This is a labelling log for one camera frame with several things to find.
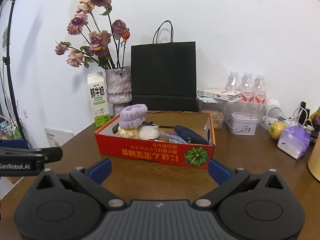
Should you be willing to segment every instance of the textured vase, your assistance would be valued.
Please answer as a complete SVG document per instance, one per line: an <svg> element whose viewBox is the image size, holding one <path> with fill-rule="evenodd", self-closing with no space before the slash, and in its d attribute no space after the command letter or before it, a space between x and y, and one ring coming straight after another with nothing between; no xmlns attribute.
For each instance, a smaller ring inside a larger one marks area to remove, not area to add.
<svg viewBox="0 0 320 240"><path fill-rule="evenodd" d="M113 104L113 116L119 112L132 101L131 94L131 67L124 67L122 69L107 69L107 100Z"/></svg>

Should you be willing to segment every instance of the gray ribbed panel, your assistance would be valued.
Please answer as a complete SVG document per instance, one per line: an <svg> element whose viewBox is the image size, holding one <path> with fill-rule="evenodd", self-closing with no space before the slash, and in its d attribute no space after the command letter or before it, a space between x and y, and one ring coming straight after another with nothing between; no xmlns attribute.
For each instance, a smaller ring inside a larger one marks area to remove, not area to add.
<svg viewBox="0 0 320 240"><path fill-rule="evenodd" d="M109 212L99 228L83 240L236 240L209 211L188 201L133 201Z"/></svg>

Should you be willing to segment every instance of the silver bolt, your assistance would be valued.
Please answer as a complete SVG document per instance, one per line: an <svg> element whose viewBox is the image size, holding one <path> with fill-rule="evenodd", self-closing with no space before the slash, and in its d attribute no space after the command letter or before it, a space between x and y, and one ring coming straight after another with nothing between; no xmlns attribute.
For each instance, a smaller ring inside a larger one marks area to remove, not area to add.
<svg viewBox="0 0 320 240"><path fill-rule="evenodd" d="M113 198L108 201L108 205L110 207L122 207L124 205L124 201L120 198Z"/></svg>
<svg viewBox="0 0 320 240"><path fill-rule="evenodd" d="M198 207L209 207L211 205L211 201L206 198L199 198L196 200L196 205Z"/></svg>

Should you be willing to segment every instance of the white fan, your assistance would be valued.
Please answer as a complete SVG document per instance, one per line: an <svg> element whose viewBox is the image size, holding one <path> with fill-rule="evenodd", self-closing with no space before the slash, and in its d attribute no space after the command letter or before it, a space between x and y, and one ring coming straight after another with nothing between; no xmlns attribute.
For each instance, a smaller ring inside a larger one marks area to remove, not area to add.
<svg viewBox="0 0 320 240"><path fill-rule="evenodd" d="M282 112L280 109L280 103L277 99L270 98L267 100L265 105L266 115L262 118L261 126L264 129L269 129L269 126L277 121L277 117Z"/></svg>

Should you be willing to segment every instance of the milk carton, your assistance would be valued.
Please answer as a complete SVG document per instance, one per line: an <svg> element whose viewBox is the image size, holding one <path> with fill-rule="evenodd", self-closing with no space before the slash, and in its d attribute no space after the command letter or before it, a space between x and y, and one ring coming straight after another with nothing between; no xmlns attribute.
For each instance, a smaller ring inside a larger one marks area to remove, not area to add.
<svg viewBox="0 0 320 240"><path fill-rule="evenodd" d="M100 127L110 121L103 74L102 72L91 73L87 78L94 122L97 127Z"/></svg>

